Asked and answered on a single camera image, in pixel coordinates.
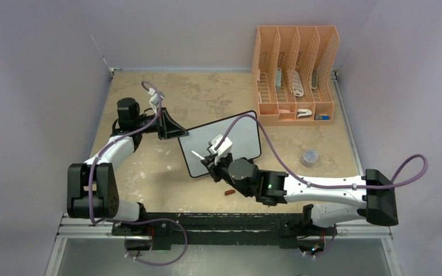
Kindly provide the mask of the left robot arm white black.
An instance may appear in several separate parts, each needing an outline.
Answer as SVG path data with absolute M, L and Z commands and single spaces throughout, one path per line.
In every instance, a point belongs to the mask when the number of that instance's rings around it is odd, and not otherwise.
M 67 170 L 67 213 L 71 218 L 126 221 L 134 235 L 148 230 L 146 210 L 140 202 L 120 199 L 115 171 L 136 152 L 143 135 L 156 133 L 160 140 L 185 137 L 188 131 L 175 122 L 161 104 L 153 105 L 154 114 L 141 113 L 133 98 L 117 102 L 118 118 L 112 125 L 108 142 L 90 159 L 71 164 Z

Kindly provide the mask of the white marker rainbow stripe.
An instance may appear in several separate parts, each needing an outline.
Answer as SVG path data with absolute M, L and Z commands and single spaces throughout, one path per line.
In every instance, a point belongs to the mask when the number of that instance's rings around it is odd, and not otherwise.
M 197 153 L 194 150 L 191 150 L 191 153 L 196 156 L 197 158 L 199 158 L 200 160 L 205 160 L 205 157 L 201 156 L 199 153 Z

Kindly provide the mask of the small black-framed whiteboard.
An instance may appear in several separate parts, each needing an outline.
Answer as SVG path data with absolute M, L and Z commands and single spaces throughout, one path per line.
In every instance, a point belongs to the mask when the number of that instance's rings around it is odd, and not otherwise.
M 190 177 L 197 178 L 208 174 L 207 169 L 201 164 L 201 160 L 191 153 L 196 151 L 201 156 L 209 155 L 208 142 L 219 133 L 225 134 L 231 123 L 241 114 L 236 114 L 220 120 L 189 128 L 189 135 L 180 137 L 179 144 Z M 260 131 L 257 123 L 250 118 L 240 119 L 227 135 L 232 143 L 231 153 L 233 159 L 247 158 L 256 159 L 261 156 Z

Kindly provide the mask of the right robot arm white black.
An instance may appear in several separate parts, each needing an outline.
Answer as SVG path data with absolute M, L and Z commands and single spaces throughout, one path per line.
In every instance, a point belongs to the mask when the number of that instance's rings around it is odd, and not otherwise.
M 202 157 L 200 163 L 214 182 L 224 181 L 263 205 L 307 201 L 300 226 L 308 234 L 352 220 L 384 227 L 399 223 L 395 190 L 379 170 L 343 178 L 294 177 L 262 170 L 246 158 L 233 159 L 230 152 Z

